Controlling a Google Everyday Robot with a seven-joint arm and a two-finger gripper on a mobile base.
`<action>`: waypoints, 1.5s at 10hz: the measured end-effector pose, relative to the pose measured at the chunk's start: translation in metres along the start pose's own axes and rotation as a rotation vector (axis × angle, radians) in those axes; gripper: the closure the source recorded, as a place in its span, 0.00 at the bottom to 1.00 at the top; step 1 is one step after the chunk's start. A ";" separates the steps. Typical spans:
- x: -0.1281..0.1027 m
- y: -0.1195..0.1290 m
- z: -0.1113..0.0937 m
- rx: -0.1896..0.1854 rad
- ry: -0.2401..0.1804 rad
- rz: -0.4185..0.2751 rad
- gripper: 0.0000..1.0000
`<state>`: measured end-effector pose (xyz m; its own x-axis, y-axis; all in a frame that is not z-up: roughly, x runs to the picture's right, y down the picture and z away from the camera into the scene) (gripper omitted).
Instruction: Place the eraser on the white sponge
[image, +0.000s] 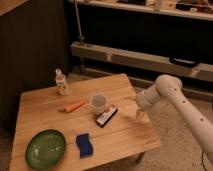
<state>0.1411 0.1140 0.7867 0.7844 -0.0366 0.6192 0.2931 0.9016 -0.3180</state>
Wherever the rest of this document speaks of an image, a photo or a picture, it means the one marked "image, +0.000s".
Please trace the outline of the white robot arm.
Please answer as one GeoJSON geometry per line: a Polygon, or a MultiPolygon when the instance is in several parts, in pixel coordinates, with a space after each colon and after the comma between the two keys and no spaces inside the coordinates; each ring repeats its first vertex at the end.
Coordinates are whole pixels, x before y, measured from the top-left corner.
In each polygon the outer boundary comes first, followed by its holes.
{"type": "Polygon", "coordinates": [[[213,123],[184,96],[179,78],[167,74],[158,76],[152,86],[136,95],[136,103],[141,111],[148,111],[162,97],[176,107],[213,165],[213,123]]]}

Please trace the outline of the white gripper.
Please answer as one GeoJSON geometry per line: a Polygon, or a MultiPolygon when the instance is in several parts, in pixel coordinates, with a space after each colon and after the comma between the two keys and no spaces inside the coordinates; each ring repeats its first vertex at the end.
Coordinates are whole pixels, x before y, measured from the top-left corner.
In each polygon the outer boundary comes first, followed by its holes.
{"type": "Polygon", "coordinates": [[[152,85],[149,88],[139,92],[136,96],[136,103],[140,107],[140,110],[137,110],[136,112],[136,121],[140,121],[145,114],[143,111],[149,110],[160,99],[161,95],[155,85],[152,85]]]}

